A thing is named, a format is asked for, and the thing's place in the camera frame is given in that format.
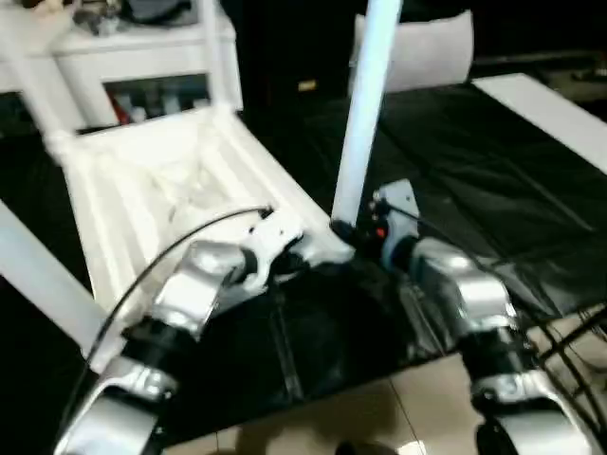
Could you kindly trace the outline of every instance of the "floor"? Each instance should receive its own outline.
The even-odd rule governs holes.
[[[560,321],[555,334],[564,334],[577,324],[578,317]],[[546,346],[540,333],[532,337]],[[607,366],[605,344],[592,334],[576,343],[575,349],[586,360]],[[602,389],[604,376],[591,376],[575,359],[596,389]],[[566,380],[559,362],[551,367]],[[474,431],[480,417],[469,403],[468,387],[461,358],[454,355],[173,447],[167,454],[332,455],[342,441],[363,441],[382,443],[399,455],[474,455]]]

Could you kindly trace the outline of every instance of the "beige floor tile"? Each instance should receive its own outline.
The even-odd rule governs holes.
[[[332,455],[342,441],[365,441],[421,455],[387,380],[220,431],[218,439],[222,454]]]
[[[459,355],[393,376],[415,436],[428,455],[473,455],[482,421],[469,401],[469,378]]]
[[[581,319],[578,315],[554,322],[552,324],[552,329],[555,332],[555,338],[561,339],[580,324]],[[545,341],[544,344],[544,348],[547,349],[549,343]],[[597,367],[598,370],[607,371],[607,344],[605,344],[605,341],[595,336],[592,332],[589,332],[580,337],[569,349],[566,349],[565,352],[578,368],[584,380],[593,389],[595,397],[601,405],[603,412],[607,413],[607,394],[605,394],[607,374],[605,372],[597,372],[594,368]],[[578,387],[578,382],[564,365],[559,355],[553,355],[547,365],[550,371],[555,374],[568,390],[573,391]],[[592,414],[591,408],[585,397],[581,396],[579,402]]]
[[[164,452],[166,455],[212,455],[217,453],[217,435],[209,434],[189,443],[173,446]]]

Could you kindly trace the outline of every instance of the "white cylinder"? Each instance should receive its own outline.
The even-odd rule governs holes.
[[[0,10],[0,55],[6,58],[15,77],[21,84],[23,96],[29,112],[33,115],[43,136],[54,136],[65,131],[64,124],[37,78],[44,74],[36,74],[24,54],[23,44],[11,36],[11,25],[4,12]]]
[[[205,49],[209,59],[209,95],[212,105],[223,105],[227,102],[228,91],[224,78],[224,67],[221,59],[220,28],[217,24],[217,5],[215,0],[198,0],[199,20],[204,30]]]
[[[334,220],[354,226],[359,215],[377,118],[402,0],[370,0],[341,153]]]
[[[1,200],[0,274],[88,353],[105,313]]]

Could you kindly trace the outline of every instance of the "black cable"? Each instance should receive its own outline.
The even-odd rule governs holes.
[[[562,351],[570,344],[573,344],[578,340],[578,338],[586,335],[588,332],[592,330],[597,324],[599,324],[602,320],[607,319],[607,308],[603,308],[599,312],[595,313],[589,319],[585,320],[582,324],[572,330],[569,334],[567,334],[561,341],[559,341],[556,345],[551,346],[545,353],[543,353],[540,357],[541,361],[545,362],[552,355]]]
[[[563,335],[561,332],[559,332],[559,330],[557,330],[557,328],[556,328],[556,327],[550,327],[550,329],[551,329],[553,332],[556,332],[556,333],[557,333],[557,335],[558,335],[559,337],[561,337],[561,340],[564,338],[564,335]],[[580,362],[581,362],[581,363],[584,365],[584,367],[586,367],[586,368],[587,368],[587,369],[588,369],[588,370],[589,370],[591,373],[595,373],[595,374],[606,374],[606,373],[607,373],[607,366],[602,367],[602,366],[599,366],[599,365],[596,365],[596,364],[592,363],[592,362],[591,362],[591,361],[589,361],[589,360],[586,360],[586,359],[585,359],[585,358],[584,358],[584,357],[583,357],[583,356],[582,356],[582,355],[581,355],[581,354],[580,354],[578,351],[576,351],[576,350],[574,349],[574,347],[573,347],[573,346],[571,346],[571,345],[567,346],[567,349],[568,349],[569,351],[571,351],[571,352],[573,353],[573,355],[574,355],[575,357],[577,357],[577,358],[578,358],[578,360],[579,360],[579,361],[580,361]]]
[[[582,310],[578,314],[579,314],[579,318],[582,321],[586,321],[587,319],[589,319],[591,317],[591,315],[588,311]],[[607,343],[607,334],[605,334],[605,331],[603,330],[601,325],[593,327],[592,333],[595,337],[600,339],[603,343]]]
[[[376,202],[376,207],[377,208],[381,209],[382,206],[383,206],[384,209],[394,210],[395,212],[400,213],[403,216],[406,216],[406,217],[408,217],[408,218],[416,221],[420,225],[425,226],[426,228],[429,228],[429,229],[433,230],[436,234],[438,234],[441,237],[444,237],[448,242],[450,242],[454,246],[458,247],[480,270],[482,270],[482,271],[484,271],[484,272],[486,272],[486,273],[488,273],[488,274],[490,274],[490,275],[498,278],[499,280],[502,279],[499,276],[499,273],[497,271],[495,271],[491,267],[488,267],[488,266],[486,266],[484,264],[481,264],[481,262],[474,256],[474,254],[470,253],[465,248],[462,248],[457,242],[455,242],[451,238],[450,235],[448,235],[440,227],[434,225],[433,223],[428,222],[427,220],[423,220],[419,216],[414,215],[414,214],[412,214],[412,213],[410,213],[410,212],[408,212],[408,211],[406,211],[404,209],[401,209],[399,207],[395,207],[395,206],[389,204],[385,200]],[[536,315],[537,310],[535,308],[531,307],[524,300],[521,300],[521,299],[517,299],[516,303],[517,303],[517,307],[520,310],[522,310],[522,311],[525,312],[525,314],[531,319],[531,321],[533,322],[533,324],[535,324],[536,326],[538,326],[542,330],[542,332],[548,338],[548,340],[550,341],[550,343],[551,343],[552,346],[555,346],[556,344],[558,344],[558,341],[554,338],[554,336],[552,335],[552,333],[550,333],[550,331],[547,329],[545,323]],[[586,398],[588,399],[588,403],[590,404],[590,407],[592,408],[593,413],[596,416],[596,419],[597,419],[597,422],[598,422],[598,428],[597,428],[596,425],[592,425],[593,423],[592,423],[590,417],[588,416],[587,412],[579,405],[579,403],[577,403],[575,401],[575,399],[566,391],[566,388],[560,382],[555,382],[555,388],[557,390],[559,390],[561,392],[561,394],[563,394],[563,397],[570,403],[570,405],[572,407],[574,407],[574,409],[576,410],[576,412],[580,413],[580,417],[582,418],[582,420],[584,420],[584,422],[591,429],[591,431],[593,432],[593,434],[595,435],[595,437],[597,437],[597,439],[602,443],[602,441],[603,441],[604,438],[601,436],[601,432],[607,432],[607,418],[605,417],[605,415],[604,415],[604,413],[603,413],[600,405],[598,404],[598,399],[596,398],[596,396],[594,395],[594,393],[592,392],[592,390],[588,386],[588,383],[582,377],[582,375],[579,372],[579,370],[576,368],[576,366],[574,365],[574,363],[571,361],[571,359],[569,358],[569,356],[563,350],[559,350],[558,354],[561,357],[563,364],[569,369],[570,373],[574,376],[574,379],[578,383],[579,388],[586,395]],[[551,376],[550,377],[551,380],[556,379],[555,376],[554,376],[554,374],[550,373],[545,368],[544,362],[543,362],[543,368],[546,371],[546,373],[549,376]]]
[[[97,355],[97,352],[99,351],[99,348],[101,347],[101,343],[105,339],[107,332],[109,331],[110,327],[114,323],[118,313],[120,312],[120,309],[128,301],[128,299],[131,297],[133,292],[138,288],[138,286],[141,284],[141,282],[143,282],[143,280],[145,280],[148,277],[148,275],[150,275],[150,273],[156,268],[156,266],[164,258],[166,258],[169,253],[171,253],[173,250],[175,250],[175,248],[177,248],[178,246],[183,244],[186,240],[190,239],[195,234],[201,232],[202,230],[204,230],[206,228],[216,225],[217,223],[228,220],[235,216],[240,216],[240,215],[244,215],[247,213],[253,213],[253,212],[261,213],[262,217],[266,217],[268,214],[271,213],[271,208],[254,207],[254,208],[250,208],[250,209],[240,209],[237,211],[232,211],[230,213],[226,213],[225,215],[217,217],[213,220],[210,220],[209,222],[204,223],[203,225],[193,228],[192,230],[186,232],[181,237],[179,237],[177,240],[172,242],[165,249],[163,249],[154,258],[154,260],[151,261],[143,269],[143,271],[135,278],[135,280],[131,283],[131,285],[128,287],[128,289],[124,292],[124,294],[122,295],[122,297],[120,298],[120,300],[118,301],[116,306],[114,306],[114,309],[111,311],[109,316],[105,319],[105,321],[103,322],[103,325],[101,326],[99,332],[97,333],[97,336],[95,337],[95,341],[93,342],[93,345],[91,346],[91,350],[89,351],[88,356],[86,357],[86,360],[84,362],[83,370],[81,371],[81,373],[76,381],[76,384],[74,385],[72,393],[70,394],[69,399],[67,400],[67,403],[64,407],[64,411],[62,412],[62,419],[61,419],[61,423],[59,425],[59,431],[58,431],[55,445],[57,443],[59,443],[59,439],[61,438],[61,435],[66,430],[65,427],[67,424],[67,419],[69,418],[70,414],[72,413],[72,411],[74,410],[74,408],[76,406],[76,402],[78,401],[78,397],[79,397],[81,389],[83,387],[83,383],[86,379],[86,376],[88,375],[88,371],[91,366],[91,361],[93,360],[95,355]]]

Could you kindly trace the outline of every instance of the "black tabletop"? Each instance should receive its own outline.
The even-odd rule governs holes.
[[[327,211],[348,102],[246,112],[243,120]],[[61,170],[38,138],[4,140],[0,197],[88,285]],[[410,178],[422,216],[494,260],[510,292],[547,319],[601,301],[607,177],[472,86],[386,98],[365,186]],[[81,365],[75,345],[6,282],[9,349],[19,403],[9,412],[48,447]],[[186,441],[343,391],[451,348],[418,317],[420,297],[376,264],[324,265],[213,320],[193,373],[167,416]]]

